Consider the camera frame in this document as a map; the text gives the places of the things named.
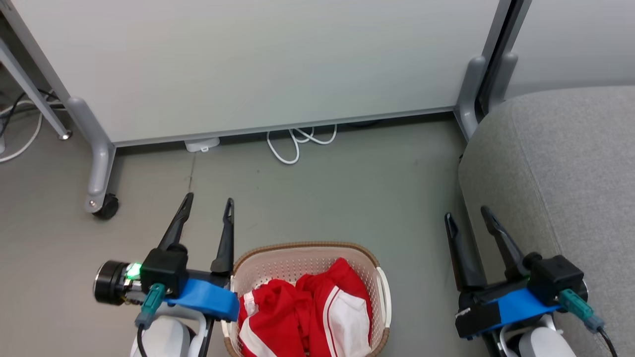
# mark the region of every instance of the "basket handle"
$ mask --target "basket handle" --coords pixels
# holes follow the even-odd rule
[[[234,290],[234,276],[229,277],[229,290],[235,292]],[[223,336],[225,338],[230,338],[231,329],[234,328],[231,322],[226,322],[225,320],[220,321],[220,326],[223,330]]]
[[[382,306],[382,312],[384,314],[384,324],[386,328],[391,326],[392,320],[392,299],[391,299],[391,288],[388,285],[388,279],[386,278],[386,274],[382,268],[377,267],[377,280],[380,282],[380,286],[382,287],[381,294],[379,295],[379,300]]]

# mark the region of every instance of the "white cable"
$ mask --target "white cable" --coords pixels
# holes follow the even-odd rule
[[[48,103],[48,105],[55,105],[55,104],[61,104],[62,102],[59,101],[59,100],[52,100],[51,102],[47,102],[47,103]],[[15,107],[19,107],[20,105],[23,105],[23,104],[33,104],[33,105],[35,105],[35,103],[33,103],[33,101],[31,101],[31,100],[21,100],[21,101],[19,101],[16,104]],[[5,114],[5,113],[7,113],[7,112],[9,112],[11,110],[11,108],[13,108],[13,106],[8,107],[7,109],[4,109],[4,110],[0,111],[0,116]],[[35,139],[37,137],[37,134],[39,134],[39,131],[42,128],[42,118],[44,118],[44,114],[42,114],[40,112],[39,118],[37,119],[37,128],[36,128],[35,132],[33,133],[33,135],[31,136],[31,138],[29,139],[29,141],[26,143],[26,145],[24,145],[20,150],[14,152],[13,154],[11,154],[9,156],[6,156],[6,157],[3,157],[3,158],[0,158],[0,163],[5,163],[5,162],[7,162],[7,161],[9,161],[11,159],[17,158],[19,155],[21,155],[21,153],[25,152],[29,148],[29,146],[31,146],[31,144],[33,144],[33,141],[35,141]]]
[[[271,149],[271,152],[274,153],[274,155],[276,155],[277,159],[280,160],[280,162],[287,164],[287,165],[293,165],[296,162],[298,162],[298,160],[300,159],[300,148],[298,146],[298,139],[295,138],[295,135],[293,134],[293,130],[289,129],[289,134],[291,134],[291,139],[293,140],[293,145],[295,145],[295,159],[289,161],[289,160],[285,160],[283,159],[280,155],[278,155],[277,151],[274,149],[274,146],[271,144],[271,140],[269,139],[269,133],[271,131],[267,131],[267,144],[269,144],[269,148]]]
[[[299,132],[300,134],[302,134],[304,136],[304,139],[300,140],[297,137],[295,137],[295,134],[293,133],[294,130]],[[274,146],[271,144],[271,139],[269,139],[269,133],[271,133],[271,131],[267,131],[267,144],[269,145],[269,148],[271,149],[271,152],[274,153],[275,157],[278,160],[280,160],[280,162],[282,162],[284,164],[287,164],[287,165],[293,165],[296,162],[298,162],[298,160],[300,159],[300,146],[298,145],[298,143],[304,144],[304,143],[307,143],[309,141],[312,141],[312,142],[314,142],[316,144],[328,145],[328,144],[332,143],[333,140],[335,140],[335,135],[337,135],[337,124],[333,128],[333,136],[331,136],[331,139],[329,139],[328,141],[322,141],[322,140],[318,140],[318,139],[314,138],[313,137],[313,134],[315,134],[315,128],[314,127],[311,128],[311,134],[305,133],[300,128],[289,129],[289,134],[291,135],[291,139],[293,140],[293,145],[295,146],[295,159],[293,159],[293,160],[285,160],[277,153],[277,151],[274,149]]]
[[[24,145],[20,150],[18,150],[17,152],[14,152],[13,154],[6,156],[5,158],[0,158],[0,163],[4,163],[7,162],[11,159],[15,159],[16,157],[18,157],[21,153],[23,153],[26,149],[29,148],[29,146],[31,146],[31,144],[33,143],[33,141],[36,139],[37,134],[39,134],[39,130],[42,127],[42,117],[44,117],[44,115],[42,113],[40,113],[40,117],[37,121],[37,128],[36,128],[36,132],[33,133],[33,136],[31,136],[31,138],[29,139],[29,141],[27,142],[26,145]]]
[[[51,102],[47,102],[47,103],[48,103],[48,105],[57,105],[57,104],[62,104],[62,102],[61,102],[61,101],[59,101],[59,100],[52,100]],[[35,103],[34,103],[33,101],[31,101],[31,100],[27,99],[27,100],[21,100],[21,101],[19,101],[19,102],[18,102],[18,104],[16,105],[16,107],[19,107],[19,106],[24,105],[24,104],[35,105]],[[0,116],[1,116],[1,115],[3,115],[3,114],[8,113],[9,111],[11,111],[11,108],[13,108],[13,106],[11,106],[11,107],[8,107],[8,108],[6,108],[6,109],[1,110],[1,111],[0,111]]]

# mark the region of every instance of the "gray floor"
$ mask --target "gray floor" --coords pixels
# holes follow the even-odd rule
[[[7,131],[15,148],[35,117]],[[108,259],[143,260],[184,194],[193,269],[208,269],[225,200],[236,202],[236,257],[292,241],[352,241],[379,259],[391,284],[391,336],[383,356],[485,356],[460,340],[457,293],[441,219],[458,210],[456,169],[464,143],[448,115],[337,135],[301,146],[298,164],[276,161],[263,140],[207,153],[130,151],[117,158],[117,215],[83,211],[91,152],[80,135],[56,139],[44,125],[34,145],[0,164],[1,356],[127,356],[137,307],[97,304],[94,274]],[[291,155],[291,141],[274,141]],[[227,356],[220,327],[209,356]]]

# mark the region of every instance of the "whiteboard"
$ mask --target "whiteboard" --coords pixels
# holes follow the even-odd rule
[[[540,90],[635,84],[635,2],[533,0],[512,52],[505,98]]]
[[[454,106],[497,0],[12,0],[113,142]]]

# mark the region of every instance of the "red cloth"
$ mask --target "red cloth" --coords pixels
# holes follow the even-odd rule
[[[295,286],[283,280],[272,280],[245,294],[241,297],[238,316],[243,355],[305,357],[305,352],[309,352],[312,357],[336,356],[336,342],[328,325],[328,315],[340,290],[365,300],[368,321],[372,321],[372,305],[366,287],[342,258],[322,274],[302,276]]]
[[[326,333],[329,328],[324,326],[323,315],[324,310],[328,310],[332,303],[333,295],[337,293],[335,287],[352,296],[364,299],[368,319],[373,321],[373,308],[366,286],[345,259],[337,259],[329,270],[322,274],[302,276],[295,283],[295,288],[310,292],[314,299],[311,309],[311,336],[309,338],[309,354],[311,356],[331,356],[326,340],[329,338],[328,333]]]
[[[267,356],[269,352],[259,351],[258,347],[268,347],[278,357],[305,357],[302,340],[309,336],[311,295],[296,290],[283,280],[272,280],[252,291],[252,294],[253,302],[257,305],[256,312],[249,316],[243,296],[238,316],[241,339],[244,340],[243,355]],[[247,318],[253,334],[246,331]],[[251,335],[251,342],[246,340],[247,334]],[[252,347],[255,351],[250,351],[250,346],[255,346]]]

